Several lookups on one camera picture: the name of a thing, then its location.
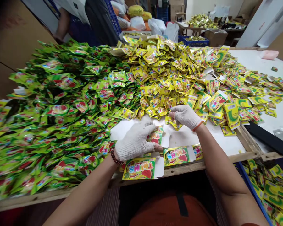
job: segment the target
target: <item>worker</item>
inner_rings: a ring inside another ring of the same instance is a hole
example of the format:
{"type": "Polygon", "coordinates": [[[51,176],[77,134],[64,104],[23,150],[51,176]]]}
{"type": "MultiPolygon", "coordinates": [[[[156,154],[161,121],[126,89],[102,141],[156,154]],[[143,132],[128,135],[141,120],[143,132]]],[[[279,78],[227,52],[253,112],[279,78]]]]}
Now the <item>worker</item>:
{"type": "Polygon", "coordinates": [[[60,19],[53,37],[63,42],[69,31],[71,14],[82,23],[92,27],[102,45],[116,46],[119,37],[113,27],[110,13],[104,0],[53,0],[60,12],[60,19]]]}
{"type": "MultiPolygon", "coordinates": [[[[169,115],[175,118],[177,123],[187,126],[198,135],[207,174],[221,192],[221,204],[229,224],[268,226],[267,220],[235,166],[193,109],[187,105],[175,106],[169,115]]],[[[71,226],[86,219],[104,196],[119,162],[150,151],[162,151],[162,147],[158,144],[146,141],[147,135],[155,128],[150,118],[146,116],[140,123],[134,124],[125,137],[117,141],[111,154],[61,203],[44,226],[71,226]]],[[[130,222],[130,226],[138,225],[215,226],[217,224],[198,200],[184,195],[183,198],[158,196],[144,203],[130,222]]]]}

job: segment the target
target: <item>white table surface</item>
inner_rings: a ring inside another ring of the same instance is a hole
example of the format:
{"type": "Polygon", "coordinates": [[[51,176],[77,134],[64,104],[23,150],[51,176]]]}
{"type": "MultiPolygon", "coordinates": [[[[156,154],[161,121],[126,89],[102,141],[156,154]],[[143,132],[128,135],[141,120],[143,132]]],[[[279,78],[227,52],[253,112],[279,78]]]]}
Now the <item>white table surface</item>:
{"type": "Polygon", "coordinates": [[[189,27],[187,24],[186,24],[186,22],[185,21],[182,21],[182,22],[178,22],[177,21],[177,23],[179,23],[181,26],[183,26],[183,27],[189,27]]]}
{"type": "MultiPolygon", "coordinates": [[[[247,69],[259,71],[259,73],[265,73],[268,75],[272,75],[274,77],[282,77],[283,78],[283,61],[279,59],[275,59],[274,61],[263,60],[258,54],[259,52],[256,50],[230,50],[230,53],[238,58],[238,62],[243,64],[247,69]],[[274,72],[271,68],[275,66],[278,68],[278,72],[274,72]]],[[[264,120],[260,126],[272,133],[274,129],[283,125],[283,101],[277,104],[276,109],[277,118],[274,118],[269,115],[261,116],[264,120]]],[[[128,121],[123,119],[120,123],[118,123],[115,127],[111,129],[111,139],[118,140],[122,139],[129,128],[136,122],[139,122],[138,119],[134,119],[128,121]]],[[[164,124],[165,117],[163,117],[160,121],[156,119],[153,120],[153,123],[156,125],[164,124]]],[[[171,125],[167,125],[170,131],[170,142],[169,148],[183,146],[183,145],[193,145],[198,144],[199,140],[197,135],[192,132],[186,126],[183,126],[179,131],[176,131],[171,125]]],[[[219,143],[224,152],[228,155],[236,155],[246,152],[245,148],[242,146],[240,140],[237,136],[227,136],[225,137],[222,133],[220,126],[214,126],[210,121],[207,121],[207,128],[213,134],[216,141],[219,143]]],[[[263,152],[267,152],[268,149],[262,144],[260,141],[257,142],[263,152]]]]}
{"type": "MultiPolygon", "coordinates": [[[[279,59],[275,60],[265,60],[259,57],[260,52],[256,50],[230,50],[232,56],[238,58],[238,62],[245,66],[247,69],[258,71],[259,73],[268,74],[274,77],[282,77],[283,79],[283,61],[279,59]],[[277,72],[271,70],[272,67],[278,69],[277,72]]],[[[267,101],[270,101],[269,96],[265,96],[267,101]]],[[[264,120],[263,123],[259,125],[267,130],[268,132],[273,133],[273,130],[278,129],[283,126],[283,101],[279,104],[276,104],[277,118],[266,115],[263,113],[261,118],[264,120]]],[[[265,144],[254,138],[261,150],[264,153],[272,151],[265,144]]]]}

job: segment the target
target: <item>hand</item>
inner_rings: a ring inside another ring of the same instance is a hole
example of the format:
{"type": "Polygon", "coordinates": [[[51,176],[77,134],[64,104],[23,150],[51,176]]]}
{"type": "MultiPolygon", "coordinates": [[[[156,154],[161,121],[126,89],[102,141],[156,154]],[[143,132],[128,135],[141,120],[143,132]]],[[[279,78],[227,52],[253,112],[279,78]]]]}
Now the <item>hand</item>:
{"type": "Polygon", "coordinates": [[[149,116],[143,116],[141,121],[135,123],[122,140],[116,142],[115,152],[119,160],[124,162],[154,150],[162,151],[162,146],[146,141],[147,136],[155,129],[156,126],[149,116]]]}
{"type": "Polygon", "coordinates": [[[58,34],[53,34],[53,38],[59,45],[64,43],[63,38],[61,38],[58,34]]]}
{"type": "Polygon", "coordinates": [[[169,115],[172,117],[172,119],[176,119],[177,124],[179,122],[189,127],[192,131],[195,131],[195,129],[197,129],[198,126],[203,122],[188,105],[172,107],[169,115]]]}

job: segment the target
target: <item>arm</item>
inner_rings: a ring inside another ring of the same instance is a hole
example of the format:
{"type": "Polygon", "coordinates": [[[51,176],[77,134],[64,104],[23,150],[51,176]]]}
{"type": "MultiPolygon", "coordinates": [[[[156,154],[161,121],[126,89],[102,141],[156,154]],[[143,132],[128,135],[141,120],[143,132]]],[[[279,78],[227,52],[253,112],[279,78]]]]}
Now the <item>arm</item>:
{"type": "MultiPolygon", "coordinates": [[[[162,151],[163,148],[160,145],[146,141],[147,136],[155,128],[150,118],[144,116],[140,123],[132,126],[124,139],[117,141],[114,151],[116,159],[126,162],[126,160],[144,153],[153,152],[154,149],[162,151]]],[[[43,226],[72,226],[78,225],[86,219],[106,193],[109,182],[117,167],[118,165],[114,162],[111,155],[105,158],[60,204],[43,226]]]]}
{"type": "Polygon", "coordinates": [[[240,174],[206,126],[202,124],[199,116],[189,106],[177,106],[171,111],[171,117],[175,117],[177,121],[197,133],[207,173],[221,192],[222,206],[230,225],[255,223],[268,226],[240,174]]]}
{"type": "Polygon", "coordinates": [[[59,24],[56,33],[53,35],[54,38],[63,42],[65,35],[67,34],[69,27],[70,27],[70,13],[64,9],[59,9],[61,16],[59,19],[59,24]]]}

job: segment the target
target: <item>orange bag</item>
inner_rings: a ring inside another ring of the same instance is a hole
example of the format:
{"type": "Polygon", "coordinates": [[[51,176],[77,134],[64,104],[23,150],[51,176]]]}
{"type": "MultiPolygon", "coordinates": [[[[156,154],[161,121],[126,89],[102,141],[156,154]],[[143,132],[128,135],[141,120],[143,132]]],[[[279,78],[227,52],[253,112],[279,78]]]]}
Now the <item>orange bag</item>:
{"type": "Polygon", "coordinates": [[[133,27],[128,27],[126,30],[137,30],[140,31],[139,29],[133,28],[133,27]]]}
{"type": "Polygon", "coordinates": [[[130,22],[130,20],[129,20],[127,15],[124,15],[123,19],[127,20],[128,22],[130,22]]]}
{"type": "Polygon", "coordinates": [[[148,22],[145,23],[145,26],[146,26],[146,29],[145,29],[146,31],[151,31],[151,28],[149,27],[148,22]]]}
{"type": "Polygon", "coordinates": [[[116,15],[116,16],[119,16],[119,9],[118,9],[118,8],[115,8],[115,7],[113,7],[113,6],[112,6],[112,8],[113,8],[113,11],[114,11],[115,15],[116,15]]]}

